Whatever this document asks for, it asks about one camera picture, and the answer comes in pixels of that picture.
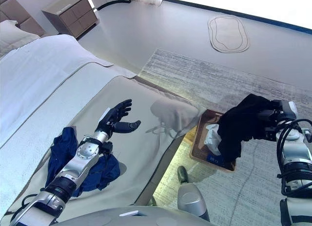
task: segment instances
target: gray carpet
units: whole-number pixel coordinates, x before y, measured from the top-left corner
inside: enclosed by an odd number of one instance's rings
[[[157,49],[140,77],[204,107],[225,112],[249,93],[294,101],[301,117],[311,118],[312,93],[284,83]],[[176,207],[176,169],[184,165],[201,190],[211,222],[218,226],[280,225],[280,180],[276,144],[252,140],[243,144],[236,171],[225,173],[189,158],[182,142],[154,196],[159,206]]]

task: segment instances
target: wooden tray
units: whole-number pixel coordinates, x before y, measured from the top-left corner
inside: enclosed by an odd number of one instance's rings
[[[235,161],[230,162],[230,163],[225,163],[222,166],[218,166],[216,164],[208,162],[207,156],[213,153],[204,144],[204,141],[208,133],[206,126],[217,123],[221,116],[222,116],[221,113],[211,111],[208,109],[204,112],[204,114],[201,116],[199,120],[197,129],[196,129],[195,141],[193,143],[193,146],[190,152],[190,157],[196,161],[199,161],[213,168],[216,168],[225,172],[229,172],[229,171],[235,170]]]

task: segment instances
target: white tissue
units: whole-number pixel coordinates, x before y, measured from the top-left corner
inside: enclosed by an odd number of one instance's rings
[[[204,144],[209,148],[209,150],[214,155],[221,155],[220,151],[218,150],[218,145],[221,142],[221,137],[217,133],[219,125],[218,124],[207,125],[206,129],[208,129],[208,133]]]

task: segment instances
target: white wall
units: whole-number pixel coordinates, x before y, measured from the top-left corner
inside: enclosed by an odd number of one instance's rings
[[[183,0],[312,29],[311,0]]]
[[[50,21],[42,13],[42,9],[56,0],[17,0],[26,11],[51,35],[58,34]]]

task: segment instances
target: wire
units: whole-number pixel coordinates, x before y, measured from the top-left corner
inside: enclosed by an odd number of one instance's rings
[[[277,155],[277,161],[278,161],[278,165],[279,165],[279,169],[281,171],[281,176],[283,176],[283,172],[284,172],[284,167],[282,165],[282,152],[283,152],[283,148],[284,148],[284,144],[286,141],[287,136],[289,135],[289,133],[291,132],[291,130],[297,126],[299,129],[300,127],[298,126],[298,122],[308,122],[311,126],[312,126],[312,121],[308,120],[308,119],[298,119],[298,120],[294,120],[291,123],[289,123],[288,125],[285,126],[285,128],[283,129],[283,131],[281,132],[278,141],[277,141],[277,148],[276,148],[276,155]],[[307,138],[307,141],[309,143],[312,142],[312,137],[310,137],[310,139]],[[286,186],[286,179],[285,176],[282,177],[282,194],[285,196],[289,196],[289,195],[293,195],[295,193],[298,193],[299,191],[302,191],[303,189],[308,188],[309,186],[312,186],[312,182],[309,184],[306,184],[304,186],[299,187],[298,189],[295,190],[291,190],[289,192],[285,191],[285,186]]]
[[[18,213],[20,213],[25,207],[27,207],[27,205],[28,205],[29,203],[26,203],[26,204],[25,204],[25,200],[26,200],[27,198],[35,197],[35,196],[37,196],[36,193],[34,193],[34,194],[29,194],[29,195],[27,195],[26,197],[23,198],[23,200],[22,200],[22,202],[21,202],[21,207],[20,207],[17,211],[14,212],[14,214],[12,215],[12,218],[11,218],[10,222],[12,222],[12,221],[14,220],[14,218],[17,216]]]
[[[301,191],[301,190],[303,190],[303,189],[305,189],[305,188],[307,188],[307,187],[309,187],[309,186],[312,186],[312,181],[310,182],[310,183],[308,183],[308,184],[306,184],[306,185],[304,185],[304,186],[301,186],[301,187],[299,187],[299,188],[297,188],[297,189],[295,189],[295,190],[291,190],[291,191],[289,191],[289,192],[286,192],[285,191],[285,186],[286,186],[286,180],[285,180],[285,178],[283,178],[283,180],[282,180],[282,194],[284,195],[284,196],[290,196],[290,195],[292,195],[292,194],[294,194],[294,193],[297,193],[297,192],[299,192],[299,191]]]
[[[22,206],[27,205],[27,204],[25,204],[25,200],[26,200],[27,198],[30,198],[30,197],[35,197],[35,196],[37,196],[37,194],[36,194],[36,193],[27,195],[27,196],[26,196],[26,197],[24,197],[24,199],[22,200],[21,205],[22,205]]]

